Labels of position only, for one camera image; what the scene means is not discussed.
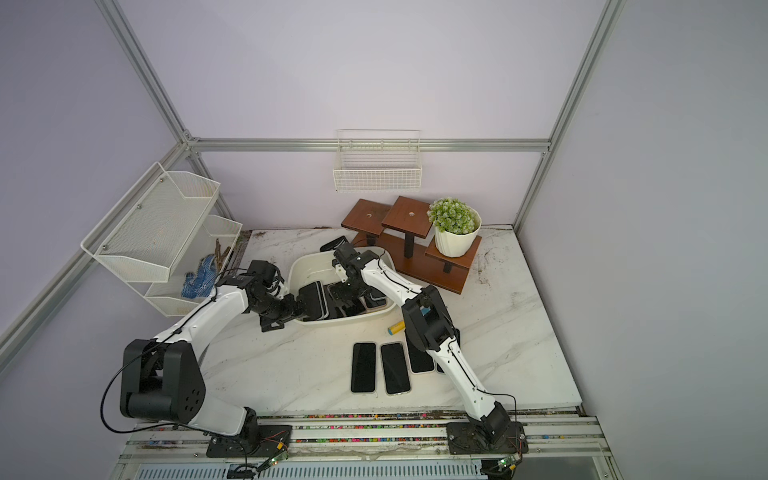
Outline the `clear case phone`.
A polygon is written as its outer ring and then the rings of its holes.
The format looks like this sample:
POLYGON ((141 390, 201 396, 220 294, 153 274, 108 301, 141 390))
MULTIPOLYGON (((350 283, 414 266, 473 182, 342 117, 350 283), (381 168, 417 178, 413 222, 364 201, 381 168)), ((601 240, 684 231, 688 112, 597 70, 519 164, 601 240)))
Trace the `clear case phone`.
POLYGON ((350 389, 352 393, 376 390, 376 344, 359 342, 353 346, 350 389))

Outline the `white plastic storage box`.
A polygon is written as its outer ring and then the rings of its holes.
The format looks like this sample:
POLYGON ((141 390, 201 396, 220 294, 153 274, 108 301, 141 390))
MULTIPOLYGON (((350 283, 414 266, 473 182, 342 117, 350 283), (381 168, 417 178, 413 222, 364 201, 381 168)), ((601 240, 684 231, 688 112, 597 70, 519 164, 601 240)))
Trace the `white plastic storage box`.
POLYGON ((319 282, 328 306, 325 318, 305 318, 299 320, 301 325, 325 327, 359 323, 378 319, 393 311, 396 304, 373 289, 353 300, 354 291, 341 280, 334 261, 334 253, 326 251, 305 255, 293 263, 287 282, 289 292, 297 296, 305 286, 319 282))

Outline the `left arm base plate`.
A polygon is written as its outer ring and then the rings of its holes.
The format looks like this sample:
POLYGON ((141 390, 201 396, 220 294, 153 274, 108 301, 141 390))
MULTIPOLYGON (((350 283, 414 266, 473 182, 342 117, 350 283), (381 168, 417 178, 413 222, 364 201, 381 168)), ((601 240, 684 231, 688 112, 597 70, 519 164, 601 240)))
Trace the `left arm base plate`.
POLYGON ((287 450, 292 430, 290 425, 246 425, 244 432, 235 437, 214 435, 208 444, 206 456, 272 458, 287 450))

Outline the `pink case phone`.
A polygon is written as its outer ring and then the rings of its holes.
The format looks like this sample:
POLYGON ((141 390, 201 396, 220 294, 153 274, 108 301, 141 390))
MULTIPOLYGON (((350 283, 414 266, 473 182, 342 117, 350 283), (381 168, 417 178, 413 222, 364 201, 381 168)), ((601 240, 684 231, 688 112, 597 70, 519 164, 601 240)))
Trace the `pink case phone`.
POLYGON ((411 390, 404 346, 400 342, 380 347, 385 390, 388 395, 399 395, 411 390))

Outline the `white pot green plant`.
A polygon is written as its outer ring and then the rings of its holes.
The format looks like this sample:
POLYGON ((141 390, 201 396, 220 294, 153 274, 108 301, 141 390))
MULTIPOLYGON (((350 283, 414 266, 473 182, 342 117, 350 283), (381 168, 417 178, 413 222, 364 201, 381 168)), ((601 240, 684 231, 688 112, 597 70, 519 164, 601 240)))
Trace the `white pot green plant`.
POLYGON ((439 253, 449 258, 465 255, 482 225, 474 208, 450 197, 432 202, 427 215, 435 229, 434 239, 439 253))

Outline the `brown wooden tiered stand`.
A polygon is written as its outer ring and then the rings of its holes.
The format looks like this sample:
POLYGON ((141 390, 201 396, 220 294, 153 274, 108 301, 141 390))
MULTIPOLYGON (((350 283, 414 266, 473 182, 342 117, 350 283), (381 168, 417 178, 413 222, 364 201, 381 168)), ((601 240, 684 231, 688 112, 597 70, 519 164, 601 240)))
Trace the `brown wooden tiered stand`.
POLYGON ((399 273, 460 294, 482 237, 474 235, 468 250, 459 257, 444 255, 434 239, 427 245, 419 244, 417 241, 425 240, 432 228, 428 207, 426 202, 403 196, 392 205, 360 199, 341 226, 357 233, 355 244, 386 250, 399 273))

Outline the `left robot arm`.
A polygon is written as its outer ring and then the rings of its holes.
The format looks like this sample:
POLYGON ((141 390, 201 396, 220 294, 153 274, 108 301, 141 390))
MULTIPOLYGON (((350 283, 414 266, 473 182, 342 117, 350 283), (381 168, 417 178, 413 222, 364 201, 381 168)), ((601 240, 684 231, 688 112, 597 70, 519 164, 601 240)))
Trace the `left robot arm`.
POLYGON ((207 391, 201 358, 236 318, 258 315, 266 331, 307 313, 306 303, 285 287, 280 270, 266 261, 221 278, 200 306, 156 336, 124 350, 119 409, 123 416, 173 423, 233 439, 258 436, 255 412, 207 391))

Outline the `dark phone bottom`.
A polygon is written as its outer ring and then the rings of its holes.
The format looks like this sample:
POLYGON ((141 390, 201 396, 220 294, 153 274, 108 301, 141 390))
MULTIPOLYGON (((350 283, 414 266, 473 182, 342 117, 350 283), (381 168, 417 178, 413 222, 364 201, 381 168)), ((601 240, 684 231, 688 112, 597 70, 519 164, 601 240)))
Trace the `dark phone bottom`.
POLYGON ((367 309, 372 310, 384 307, 387 304, 387 297, 378 289, 370 287, 363 295, 363 302, 367 309))

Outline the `white case phone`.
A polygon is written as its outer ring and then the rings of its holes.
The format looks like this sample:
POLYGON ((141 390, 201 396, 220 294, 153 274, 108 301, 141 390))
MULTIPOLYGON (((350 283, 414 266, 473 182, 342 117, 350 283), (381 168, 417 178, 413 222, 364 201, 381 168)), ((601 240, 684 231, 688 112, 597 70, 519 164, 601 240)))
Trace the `white case phone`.
POLYGON ((316 322, 328 318, 330 309, 326 292, 320 281, 301 287, 297 299, 303 310, 304 322, 316 322))

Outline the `light blue case phone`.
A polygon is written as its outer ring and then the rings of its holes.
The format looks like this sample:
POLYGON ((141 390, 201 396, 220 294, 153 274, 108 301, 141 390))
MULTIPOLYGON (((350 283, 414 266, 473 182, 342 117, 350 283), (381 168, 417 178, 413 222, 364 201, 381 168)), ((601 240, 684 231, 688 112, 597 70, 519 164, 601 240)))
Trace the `light blue case phone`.
POLYGON ((406 338, 406 346, 412 373, 421 374, 435 370, 435 363, 428 353, 418 350, 409 338, 406 338))

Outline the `blue yellow garden rake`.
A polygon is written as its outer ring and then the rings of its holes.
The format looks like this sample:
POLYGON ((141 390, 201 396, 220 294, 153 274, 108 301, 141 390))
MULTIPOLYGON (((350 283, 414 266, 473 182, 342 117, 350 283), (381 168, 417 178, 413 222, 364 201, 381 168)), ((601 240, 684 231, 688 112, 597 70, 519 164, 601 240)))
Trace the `blue yellow garden rake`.
POLYGON ((404 321, 400 321, 392 326, 390 326, 387 331, 389 335, 395 335, 405 329, 406 325, 404 321))

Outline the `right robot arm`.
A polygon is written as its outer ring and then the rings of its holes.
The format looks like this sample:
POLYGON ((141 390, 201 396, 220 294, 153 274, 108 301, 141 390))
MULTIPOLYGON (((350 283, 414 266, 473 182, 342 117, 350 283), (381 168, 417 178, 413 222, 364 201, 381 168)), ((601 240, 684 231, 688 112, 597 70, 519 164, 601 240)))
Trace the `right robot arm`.
POLYGON ((489 444, 523 435, 518 415, 510 414, 485 389, 463 355, 454 323, 435 286, 407 280, 384 264, 378 254, 359 251, 350 243, 337 246, 333 256, 334 268, 347 290, 364 294, 375 289, 401 308, 406 337, 443 370, 459 393, 470 424, 489 444))

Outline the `blue cloth in shelf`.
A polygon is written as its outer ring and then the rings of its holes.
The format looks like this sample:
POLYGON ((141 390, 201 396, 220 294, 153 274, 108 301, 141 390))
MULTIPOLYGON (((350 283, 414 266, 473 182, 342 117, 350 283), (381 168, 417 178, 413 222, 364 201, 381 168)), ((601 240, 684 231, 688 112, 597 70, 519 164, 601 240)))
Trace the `blue cloth in shelf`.
POLYGON ((185 274, 181 297, 190 300, 208 297, 214 287, 217 273, 215 255, 209 254, 200 261, 195 272, 185 274))

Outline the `white mesh two-tier shelf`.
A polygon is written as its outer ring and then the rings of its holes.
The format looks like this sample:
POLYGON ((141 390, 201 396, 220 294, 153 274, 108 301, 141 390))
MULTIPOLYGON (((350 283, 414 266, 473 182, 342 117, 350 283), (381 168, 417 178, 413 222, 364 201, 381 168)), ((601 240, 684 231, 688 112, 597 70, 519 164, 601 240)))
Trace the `white mesh two-tier shelf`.
POLYGON ((242 224, 214 213, 220 184, 152 165, 81 242, 82 250, 166 317, 203 301, 182 295, 216 252, 228 260, 242 224))

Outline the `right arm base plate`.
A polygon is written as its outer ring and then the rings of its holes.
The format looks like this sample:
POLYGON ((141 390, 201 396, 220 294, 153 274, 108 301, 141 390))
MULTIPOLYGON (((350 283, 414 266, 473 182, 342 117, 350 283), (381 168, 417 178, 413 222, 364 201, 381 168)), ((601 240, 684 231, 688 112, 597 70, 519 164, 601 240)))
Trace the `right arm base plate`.
POLYGON ((521 454, 529 452, 523 424, 511 422, 495 437, 469 422, 451 422, 446 425, 448 449, 452 455, 521 454))

